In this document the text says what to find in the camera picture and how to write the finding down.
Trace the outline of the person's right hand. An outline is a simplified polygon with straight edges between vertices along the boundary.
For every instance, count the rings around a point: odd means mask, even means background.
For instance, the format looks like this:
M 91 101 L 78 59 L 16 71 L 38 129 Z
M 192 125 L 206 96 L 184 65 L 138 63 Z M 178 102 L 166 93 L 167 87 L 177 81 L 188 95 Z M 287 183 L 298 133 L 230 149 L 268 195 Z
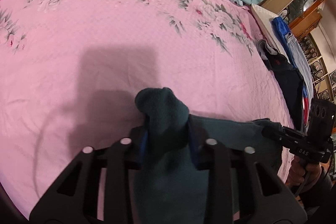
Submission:
M 298 156 L 294 156 L 291 161 L 286 184 L 288 187 L 300 186 L 304 184 L 301 192 L 306 192 L 311 189 L 319 180 L 322 173 L 322 166 L 318 164 L 306 164 Z

